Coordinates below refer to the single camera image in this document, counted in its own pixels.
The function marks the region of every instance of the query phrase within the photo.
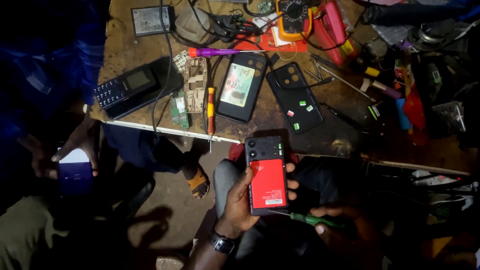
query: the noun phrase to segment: workbench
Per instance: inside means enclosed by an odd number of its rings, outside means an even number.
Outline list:
[[[250,10],[257,12],[254,0],[249,5]],[[363,7],[350,0],[341,0],[345,13],[351,23],[355,23]],[[111,20],[107,25],[107,40],[105,44],[105,60],[99,75],[99,83],[112,79],[125,71],[131,70],[142,64],[151,62],[161,56],[168,55],[165,36],[152,35],[135,37],[133,33],[131,8],[141,8],[158,5],[157,0],[115,0],[111,2]],[[175,2],[164,1],[164,5],[171,4],[175,13],[182,9],[189,9],[186,0]],[[230,14],[231,10],[242,9],[241,4],[228,2],[213,2],[207,0],[197,1],[196,7],[214,14]],[[356,39],[366,42],[377,35],[368,25],[359,25],[354,33]],[[173,55],[188,49],[170,38]],[[216,42],[211,48],[224,49],[228,46],[221,41]],[[323,52],[308,48],[309,52],[317,53],[328,58]],[[283,57],[292,57],[294,53],[281,52]],[[299,52],[291,61],[297,62],[303,70],[315,71],[314,64],[308,53]],[[279,60],[274,67],[278,68],[290,61]],[[227,70],[228,60],[224,59],[217,73],[213,75],[213,85],[219,87],[220,80]],[[316,81],[305,74],[309,84]],[[353,85],[360,87],[361,75],[343,76]],[[258,101],[252,116],[247,124],[234,122],[216,116],[216,132],[213,139],[216,141],[229,141],[240,143],[252,135],[281,135],[286,140],[286,145],[299,154],[314,156],[338,156],[345,158],[362,158],[366,161],[379,162],[388,165],[424,168],[426,170],[455,173],[473,171],[476,161],[476,150],[460,149],[455,136],[430,140],[424,146],[416,146],[411,136],[398,128],[398,119],[395,113],[386,115],[375,121],[370,115],[367,106],[372,102],[339,80],[333,83],[312,88],[317,100],[324,101],[330,106],[340,110],[359,122],[371,128],[372,134],[362,134],[349,126],[332,112],[323,107],[324,122],[316,128],[301,135],[292,133],[279,104],[277,103],[270,87],[264,81],[259,93]],[[387,100],[389,97],[375,89],[370,88],[367,93],[377,100]],[[159,100],[155,109],[155,118],[160,120],[158,130],[163,133],[193,136],[207,139],[205,134],[202,114],[190,114],[191,127],[181,130],[179,125],[172,123],[169,98]],[[391,102],[392,112],[395,112],[395,103]],[[151,110],[152,104],[141,108],[118,121],[112,121],[104,114],[97,103],[93,106],[91,117],[104,123],[129,126],[134,128],[152,130]]]

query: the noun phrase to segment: purple screwdriver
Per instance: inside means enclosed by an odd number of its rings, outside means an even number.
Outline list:
[[[239,49],[195,49],[190,48],[188,49],[188,55],[190,57],[197,57],[197,56],[205,56],[205,57],[212,57],[216,55],[227,55],[227,54],[237,54],[240,52],[260,52],[264,50],[239,50]]]

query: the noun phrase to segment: green screwdriver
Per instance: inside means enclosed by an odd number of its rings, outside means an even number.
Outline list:
[[[316,216],[312,216],[312,215],[302,215],[302,214],[297,214],[297,213],[290,213],[290,214],[286,214],[286,213],[281,213],[281,212],[276,212],[276,211],[272,211],[270,210],[270,212],[272,213],[276,213],[276,214],[281,214],[281,215],[287,215],[287,216],[290,216],[290,219],[292,220],[295,220],[295,221],[301,221],[301,222],[304,222],[304,223],[307,223],[307,224],[310,224],[310,225],[313,225],[315,226],[315,224],[317,223],[324,223],[332,228],[338,228],[338,229],[345,229],[345,224],[344,223],[336,223],[332,220],[334,219],[337,219],[337,218],[333,218],[333,217],[330,217],[330,216],[325,216],[327,218],[324,218],[324,217],[316,217]]]

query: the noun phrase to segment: smartphone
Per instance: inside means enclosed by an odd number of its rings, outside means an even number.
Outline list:
[[[250,211],[253,216],[288,213],[285,150],[280,136],[245,139],[247,164],[253,169],[249,185]]]
[[[91,190],[92,164],[83,150],[75,149],[59,161],[58,183],[64,196],[83,195]]]

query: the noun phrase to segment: dirt floor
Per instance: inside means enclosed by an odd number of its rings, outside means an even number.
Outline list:
[[[172,137],[170,140],[183,152],[190,150],[193,142],[191,137]],[[200,142],[208,147],[206,140]],[[215,166],[227,157],[229,147],[228,142],[213,142],[212,153],[200,158],[200,165],[211,182]],[[201,200],[194,198],[181,172],[157,172],[154,178],[155,189],[136,215],[137,220],[145,221],[135,223],[128,229],[128,239],[133,248],[144,255],[147,253],[144,259],[152,260],[145,262],[145,265],[155,263],[155,255],[175,254],[171,251],[191,243],[215,199],[212,184],[206,197]]]

